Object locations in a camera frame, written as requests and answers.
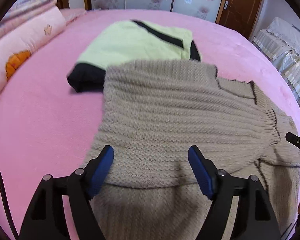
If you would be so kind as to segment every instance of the pink bed sheet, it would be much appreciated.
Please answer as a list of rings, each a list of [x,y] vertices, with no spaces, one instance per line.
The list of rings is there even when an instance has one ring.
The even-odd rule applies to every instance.
[[[102,119],[102,93],[76,94],[67,74],[99,33],[115,21],[129,19],[191,30],[203,61],[216,64],[219,76],[254,80],[293,117],[300,136],[300,110],[289,87],[265,56],[237,32],[165,11],[90,12],[36,52],[0,94],[0,169],[17,230],[42,176],[67,176],[74,171]],[[67,201],[65,211],[70,235],[78,239]],[[0,224],[13,239],[1,198]]]

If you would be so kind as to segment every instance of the wooden headboard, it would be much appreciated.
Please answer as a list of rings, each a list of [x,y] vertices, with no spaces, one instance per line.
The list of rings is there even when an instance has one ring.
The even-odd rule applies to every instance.
[[[64,8],[70,8],[69,7],[69,0],[57,0],[56,6],[58,6],[59,9],[64,9]]]

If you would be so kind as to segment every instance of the black cable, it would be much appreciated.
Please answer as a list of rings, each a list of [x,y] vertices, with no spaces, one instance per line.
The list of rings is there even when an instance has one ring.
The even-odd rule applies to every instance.
[[[293,230],[293,228],[296,226],[296,223],[297,223],[297,221],[293,224],[293,227],[291,228],[291,230],[290,230],[290,232],[289,232],[289,234],[287,234],[287,237],[286,237],[286,239],[285,240],[287,240],[288,239],[288,237],[289,237],[289,235],[291,234],[291,231]]]
[[[284,236],[284,234],[288,231],[288,229],[291,227],[292,223],[287,227],[287,229],[281,234],[281,238]]]
[[[19,235],[18,235],[18,232],[16,230],[16,226],[14,225],[13,220],[12,220],[12,216],[11,216],[11,212],[10,212],[8,199],[7,199],[7,195],[6,195],[6,190],[4,188],[4,183],[3,183],[1,172],[0,172],[0,193],[1,193],[1,198],[2,198],[4,211],[6,213],[7,220],[8,220],[9,226],[11,228],[12,234],[13,234],[14,238],[16,240],[18,240]]]

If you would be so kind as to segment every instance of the pink pillow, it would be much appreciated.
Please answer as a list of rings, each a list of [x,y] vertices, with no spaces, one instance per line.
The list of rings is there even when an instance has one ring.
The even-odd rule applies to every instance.
[[[85,9],[83,9],[83,8],[78,8],[78,9],[60,9],[60,12],[62,13],[62,16],[66,20],[66,25],[68,25],[71,22],[74,22],[80,16],[87,14],[87,11]]]
[[[0,91],[34,52],[65,28],[66,21],[54,6],[3,36],[0,39]]]

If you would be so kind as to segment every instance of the beige knit sweater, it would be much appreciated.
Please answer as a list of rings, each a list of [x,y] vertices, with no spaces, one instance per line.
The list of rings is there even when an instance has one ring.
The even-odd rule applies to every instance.
[[[280,230],[294,221],[299,150],[285,141],[293,120],[254,82],[217,78],[196,61],[136,61],[110,67],[104,115],[84,164],[114,148],[106,184],[91,205],[107,240],[195,239],[211,202],[187,152],[197,145],[218,169],[257,175]],[[234,198],[223,239],[231,236]]]

